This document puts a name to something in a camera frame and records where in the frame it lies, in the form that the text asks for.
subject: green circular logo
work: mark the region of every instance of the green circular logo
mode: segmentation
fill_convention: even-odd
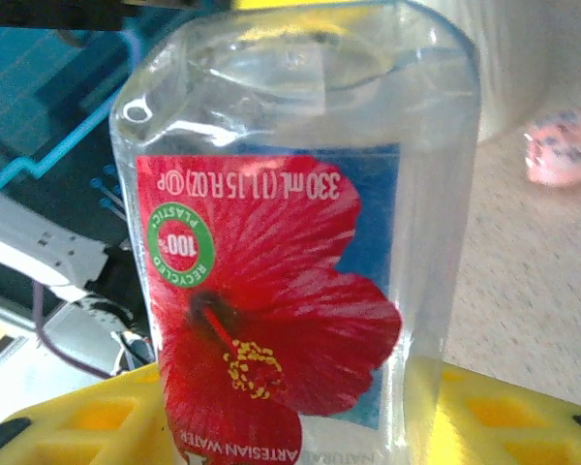
[[[215,261],[213,237],[202,218],[177,202],[163,203],[151,214],[146,230],[153,265],[180,288],[201,284]]]

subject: blue wire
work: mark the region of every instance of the blue wire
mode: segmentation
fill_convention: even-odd
[[[142,39],[135,29],[121,31],[120,38],[127,46],[128,64],[132,72],[143,58]],[[74,130],[62,139],[49,153],[39,162],[35,162],[29,157],[19,157],[12,160],[0,171],[0,190],[11,182],[20,172],[28,171],[35,179],[51,170],[69,151],[78,145],[97,126],[104,121],[111,111],[112,104],[118,96],[120,89],[115,91],[97,109],[90,113]]]

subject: white plastic part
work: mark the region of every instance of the white plastic part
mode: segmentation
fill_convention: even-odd
[[[478,141],[521,123],[549,83],[551,36],[544,0],[416,0],[447,17],[480,57],[482,116]]]
[[[65,230],[0,194],[0,264],[76,301],[107,262],[105,244]]]

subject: bottle label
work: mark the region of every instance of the bottle label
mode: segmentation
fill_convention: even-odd
[[[294,463],[302,419],[378,429],[395,147],[142,156],[168,424],[191,464]]]

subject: purple cable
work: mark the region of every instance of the purple cable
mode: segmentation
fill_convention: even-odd
[[[76,360],[75,358],[68,356],[60,349],[58,349],[49,339],[47,336],[46,331],[44,330],[44,317],[43,317],[43,292],[44,288],[41,284],[36,281],[32,282],[32,317],[35,322],[35,331],[37,333],[37,337],[39,340],[52,352],[55,356],[61,358],[63,361],[69,363],[70,365],[74,366],[75,368],[80,369],[81,371],[85,371],[93,376],[97,376],[104,380],[111,378],[112,376],[109,373],[106,373],[99,368],[95,368],[83,361]]]

